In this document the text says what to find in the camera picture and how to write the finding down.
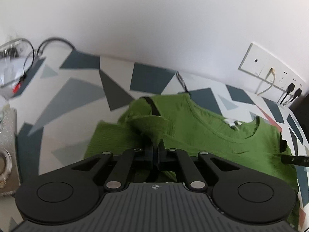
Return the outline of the green ribbed knit top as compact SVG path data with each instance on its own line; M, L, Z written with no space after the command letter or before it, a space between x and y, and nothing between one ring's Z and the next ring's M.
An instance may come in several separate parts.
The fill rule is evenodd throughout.
M85 152L89 158L104 151L122 154L163 141L190 156L200 151L285 181L297 190L293 165L281 161L291 150L278 129L255 118L236 130L223 116L198 106L188 94L142 97L130 103L116 124L99 122Z

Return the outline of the black cabinet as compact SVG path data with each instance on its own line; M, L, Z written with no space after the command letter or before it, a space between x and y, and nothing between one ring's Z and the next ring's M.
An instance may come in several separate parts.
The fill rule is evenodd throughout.
M293 112L301 126L308 128L309 121L309 95L295 99L289 109Z

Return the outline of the black plug right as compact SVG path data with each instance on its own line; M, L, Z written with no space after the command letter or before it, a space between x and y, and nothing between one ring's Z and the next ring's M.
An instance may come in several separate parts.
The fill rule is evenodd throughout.
M302 94L302 90L301 90L300 88L298 88L298 89L296 90L296 92L294 93L293 97L290 98L290 99L285 103L285 105L288 105L288 104L292 103L292 102L293 102L297 97L299 97L301 94Z

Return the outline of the black plug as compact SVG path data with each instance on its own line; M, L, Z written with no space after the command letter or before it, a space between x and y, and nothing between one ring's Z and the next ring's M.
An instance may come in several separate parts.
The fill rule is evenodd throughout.
M286 94L284 95L284 97L282 98L282 100L280 101L280 105L283 104L283 101L286 99L286 97L293 92L293 90L295 89L295 84L291 83L288 85L287 89L286 89Z
M294 93L293 97L290 98L290 99L285 103L285 105L288 105L288 104L292 103L292 102L293 102L297 97L299 97L301 94L302 94L302 90L301 90L300 88L298 88L298 89L296 90L296 92Z

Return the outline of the black plug left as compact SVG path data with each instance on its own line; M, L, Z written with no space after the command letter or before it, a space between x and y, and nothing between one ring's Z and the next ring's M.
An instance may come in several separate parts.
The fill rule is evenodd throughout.
M293 92L293 90L295 89L295 84L291 83L288 85L287 89L286 89L286 94L284 95L284 97L282 98L282 100L280 101L280 105L283 104L283 101L286 99L286 97Z

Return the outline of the geometric pattern table cover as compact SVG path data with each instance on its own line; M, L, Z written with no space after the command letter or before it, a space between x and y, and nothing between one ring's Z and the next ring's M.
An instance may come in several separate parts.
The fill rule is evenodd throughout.
M256 117L282 132L294 155L308 154L299 119L287 107L242 89L183 73L198 105L250 122ZM17 111L17 157L27 181L80 161L100 120L116 122L130 102L183 91L175 71L77 51L37 61L10 100ZM10 231L292 231L286 223L245 225L220 213L209 199L181 184L132 186L111 196L107 207L73 224L31 222Z

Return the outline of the clear plastic bag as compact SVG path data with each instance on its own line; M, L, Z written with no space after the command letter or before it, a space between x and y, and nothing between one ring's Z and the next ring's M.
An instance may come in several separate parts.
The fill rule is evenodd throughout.
M22 82L32 69L36 51L26 38L15 38L1 44L1 97L9 100L16 86Z

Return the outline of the white wall socket panel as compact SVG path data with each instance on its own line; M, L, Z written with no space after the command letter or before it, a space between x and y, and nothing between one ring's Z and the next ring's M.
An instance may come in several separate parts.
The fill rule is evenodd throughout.
M291 83L295 90L305 91L306 83L285 63L255 43L251 43L239 66L239 70L261 79L284 91Z

